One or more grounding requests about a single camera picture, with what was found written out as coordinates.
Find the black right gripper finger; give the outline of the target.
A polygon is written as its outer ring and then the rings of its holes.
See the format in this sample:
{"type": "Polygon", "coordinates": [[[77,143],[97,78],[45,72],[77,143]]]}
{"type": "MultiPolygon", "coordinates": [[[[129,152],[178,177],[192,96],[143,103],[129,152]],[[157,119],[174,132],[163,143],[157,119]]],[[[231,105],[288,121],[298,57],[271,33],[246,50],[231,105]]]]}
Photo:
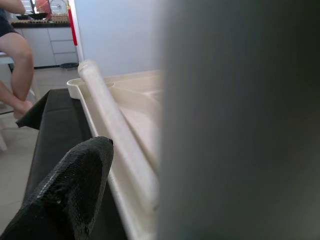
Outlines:
{"type": "Polygon", "coordinates": [[[113,157],[113,140],[104,136],[71,148],[28,196],[0,238],[90,239],[113,157]]]}

